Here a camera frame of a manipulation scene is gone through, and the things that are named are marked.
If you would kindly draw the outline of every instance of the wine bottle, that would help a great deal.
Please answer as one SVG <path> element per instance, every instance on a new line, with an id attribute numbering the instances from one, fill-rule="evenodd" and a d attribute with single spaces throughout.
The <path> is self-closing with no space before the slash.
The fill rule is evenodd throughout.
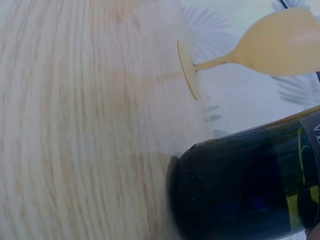
<path id="1" fill-rule="evenodd" d="M 269 240 L 320 222 L 320 105 L 197 143 L 170 177 L 186 240 Z"/>

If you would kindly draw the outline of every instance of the table surface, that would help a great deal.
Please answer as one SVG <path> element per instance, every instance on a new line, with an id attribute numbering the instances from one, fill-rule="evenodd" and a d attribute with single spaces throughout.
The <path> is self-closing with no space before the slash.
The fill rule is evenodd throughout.
<path id="1" fill-rule="evenodd" d="M 174 0 L 0 0 L 0 239 L 179 239 L 174 155 L 208 138 Z"/>

